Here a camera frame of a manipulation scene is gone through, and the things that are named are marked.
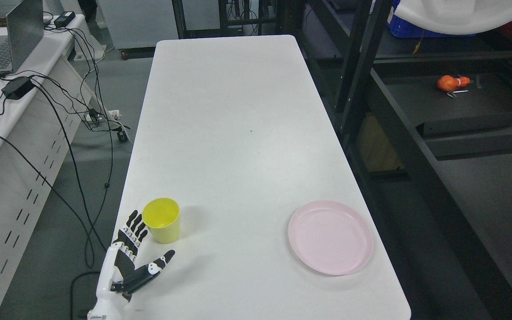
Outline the black white robotic hand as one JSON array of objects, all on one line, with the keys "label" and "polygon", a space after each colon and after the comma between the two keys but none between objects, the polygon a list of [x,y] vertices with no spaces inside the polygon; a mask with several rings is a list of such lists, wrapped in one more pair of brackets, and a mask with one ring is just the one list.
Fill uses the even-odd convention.
[{"label": "black white robotic hand", "polygon": [[136,267],[136,257],[148,229],[137,210],[130,213],[126,223],[118,229],[106,251],[97,286],[99,300],[129,302],[134,293],[158,277],[176,254],[167,251],[162,257]]}]

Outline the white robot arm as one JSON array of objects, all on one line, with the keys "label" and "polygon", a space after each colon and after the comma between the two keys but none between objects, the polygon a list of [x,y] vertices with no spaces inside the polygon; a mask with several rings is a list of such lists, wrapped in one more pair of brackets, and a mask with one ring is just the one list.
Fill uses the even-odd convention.
[{"label": "white robot arm", "polygon": [[96,305],[87,313],[88,320],[121,320],[122,315],[118,306],[111,300],[98,300]]}]

